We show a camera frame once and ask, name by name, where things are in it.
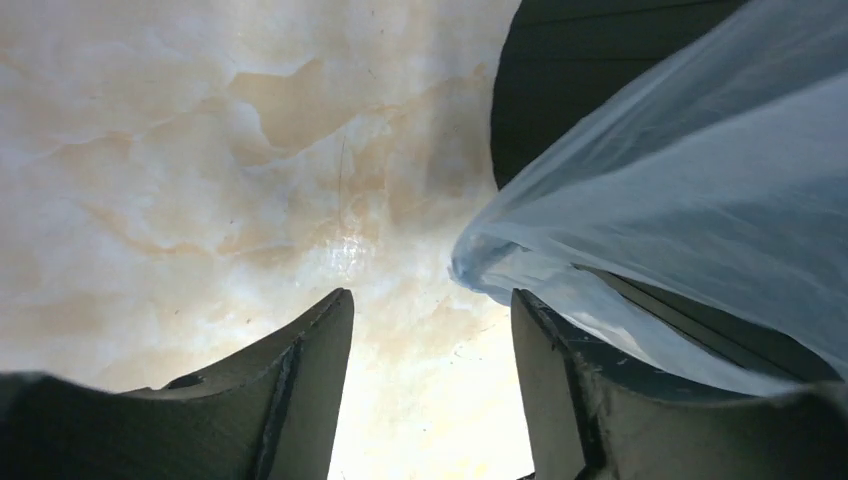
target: translucent plastic bag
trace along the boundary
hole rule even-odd
[[[454,248],[460,284],[526,288],[668,372],[792,388],[703,352],[573,264],[783,332],[848,376],[848,2],[754,1],[524,169]]]

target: beige marble veining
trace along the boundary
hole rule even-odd
[[[446,273],[517,6],[2,2],[0,368],[158,387],[343,286],[330,478],[531,471],[508,312]]]

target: plastic sheet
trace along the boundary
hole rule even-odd
[[[792,388],[628,304],[607,270],[783,332],[848,376],[848,3],[754,1],[525,168],[454,248],[460,284],[526,288],[668,372]]]

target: marble surface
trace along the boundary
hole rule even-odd
[[[0,369],[159,387],[342,286],[330,478],[529,473],[508,312],[446,270],[518,3],[0,3]]]

